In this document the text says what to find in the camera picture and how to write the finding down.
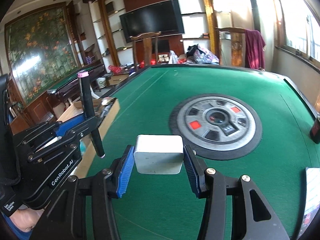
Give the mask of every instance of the pink cap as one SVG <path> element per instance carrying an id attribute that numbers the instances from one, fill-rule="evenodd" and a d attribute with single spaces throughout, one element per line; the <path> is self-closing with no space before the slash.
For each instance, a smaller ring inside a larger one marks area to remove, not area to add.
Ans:
<path id="1" fill-rule="evenodd" d="M 78 73 L 78 78 L 87 77 L 89 76 L 88 71 L 82 71 Z"/>

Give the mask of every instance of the maroon cloth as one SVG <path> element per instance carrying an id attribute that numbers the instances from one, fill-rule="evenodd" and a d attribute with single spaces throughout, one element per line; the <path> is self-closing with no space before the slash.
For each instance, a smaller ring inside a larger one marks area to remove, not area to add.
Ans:
<path id="1" fill-rule="evenodd" d="M 259 31 L 245 30 L 245 58 L 249 68 L 264 69 L 264 51 L 266 45 Z"/>

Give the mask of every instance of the red bag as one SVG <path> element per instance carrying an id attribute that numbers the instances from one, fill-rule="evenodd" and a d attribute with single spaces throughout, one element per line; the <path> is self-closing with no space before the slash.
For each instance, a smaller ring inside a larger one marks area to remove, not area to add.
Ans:
<path id="1" fill-rule="evenodd" d="M 179 59 L 178 60 L 178 64 L 182 64 L 182 63 L 185 63 L 187 60 L 185 59 L 185 58 L 183 58 L 183 59 Z"/>
<path id="2" fill-rule="evenodd" d="M 114 74 L 119 74 L 122 70 L 120 67 L 111 66 L 111 65 L 109 65 L 108 69 L 110 69 Z"/>

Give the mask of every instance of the green felt table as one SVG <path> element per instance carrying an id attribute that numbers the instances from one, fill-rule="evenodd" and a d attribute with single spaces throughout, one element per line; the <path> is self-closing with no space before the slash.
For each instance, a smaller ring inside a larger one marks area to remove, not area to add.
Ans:
<path id="1" fill-rule="evenodd" d="M 186 98 L 219 93 L 236 97 L 258 113 L 263 136 L 250 154 L 229 161 L 206 159 L 225 176 L 248 174 L 265 195 L 289 236 L 300 227 L 305 167 L 319 167 L 319 145 L 309 137 L 313 117 L 283 78 L 217 68 L 149 68 L 119 89 L 120 111 L 106 134 L 104 159 L 95 157 L 89 176 L 109 167 L 139 134 L 170 135 L 172 109 Z M 93 239 L 90 199 L 87 235 Z M 205 200 L 192 193 L 184 166 L 177 175 L 139 174 L 133 168 L 127 192 L 113 206 L 122 240 L 196 239 Z M 231 235 L 227 208 L 226 237 Z"/>
<path id="2" fill-rule="evenodd" d="M 92 66 L 92 67 L 86 67 L 86 68 L 83 68 L 81 70 L 84 70 L 84 71 L 89 71 L 91 69 L 93 69 L 95 66 Z M 68 84 L 69 82 L 75 80 L 76 78 L 78 78 L 78 72 L 80 71 L 80 69 L 74 73 L 72 73 L 71 75 L 67 76 L 66 78 L 62 79 L 60 82 L 56 83 L 54 86 L 52 86 L 50 88 L 50 90 L 54 90 L 56 91 L 57 89 L 63 87 L 64 85 Z"/>

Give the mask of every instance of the flat screen tv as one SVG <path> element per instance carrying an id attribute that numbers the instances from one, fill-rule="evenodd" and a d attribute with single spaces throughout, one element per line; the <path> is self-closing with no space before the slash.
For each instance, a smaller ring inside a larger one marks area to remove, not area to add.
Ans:
<path id="1" fill-rule="evenodd" d="M 161 36 L 183 34 L 181 11 L 178 0 L 150 4 L 120 15 L 126 42 L 130 36 L 147 32 L 161 32 Z"/>

